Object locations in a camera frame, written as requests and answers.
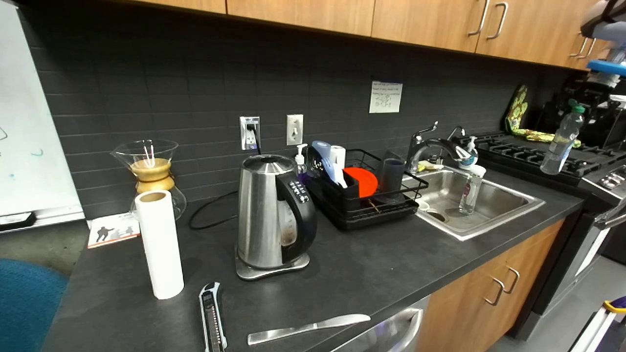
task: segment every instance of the dark countertop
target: dark countertop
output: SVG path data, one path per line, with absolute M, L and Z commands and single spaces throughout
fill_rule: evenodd
M 580 198 L 494 171 L 486 173 L 486 181 L 545 204 L 465 243 L 418 218 L 339 234 L 318 212 L 310 265 L 255 283 L 242 283 L 234 275 L 236 222 L 208 232 L 179 226 L 185 288 L 167 302 L 152 296 L 140 240 L 83 251 L 44 351 L 201 351 L 197 292 L 210 283 L 222 284 L 220 314 L 228 351 L 328 351 L 566 218 L 582 204 Z M 341 314 L 365 314 L 371 316 L 371 324 L 246 347 L 248 333 L 298 328 Z

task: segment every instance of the electric kettle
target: electric kettle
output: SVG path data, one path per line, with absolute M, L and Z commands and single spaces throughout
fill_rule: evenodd
M 312 200 L 294 179 L 292 161 L 279 155 L 248 157 L 238 185 L 236 277 L 255 281 L 304 269 L 314 230 Z

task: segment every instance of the wall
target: wall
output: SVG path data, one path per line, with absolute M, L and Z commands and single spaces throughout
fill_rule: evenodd
M 304 140 L 404 155 L 439 122 L 496 132 L 516 85 L 539 101 L 562 71 L 130 5 L 30 3 L 23 24 L 85 218 L 126 212 L 132 179 L 109 152 L 140 138 L 179 144 L 189 200 L 236 191 L 238 116 L 261 118 L 261 152 Z M 404 85 L 400 114 L 367 116 L 369 81 Z

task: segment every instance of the electrical outlet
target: electrical outlet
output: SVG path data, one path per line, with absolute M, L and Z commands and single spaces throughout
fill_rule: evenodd
M 287 116 L 287 146 L 300 146 L 304 138 L 304 116 L 302 114 L 289 114 Z
M 255 152 L 259 148 L 259 118 L 257 116 L 240 116 L 240 152 Z

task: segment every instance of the stainless steel sink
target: stainless steel sink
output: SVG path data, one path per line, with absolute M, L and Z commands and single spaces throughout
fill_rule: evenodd
M 418 195 L 404 193 L 406 198 L 418 204 L 416 218 L 455 238 L 457 241 L 482 236 L 545 204 L 527 195 L 482 181 L 474 210 L 471 214 L 459 214 L 457 206 L 469 179 L 467 173 L 443 169 L 437 173 L 418 175 L 418 179 L 426 181 L 427 189 L 420 191 Z M 402 187 L 410 189 L 414 187 L 414 181 L 404 179 Z

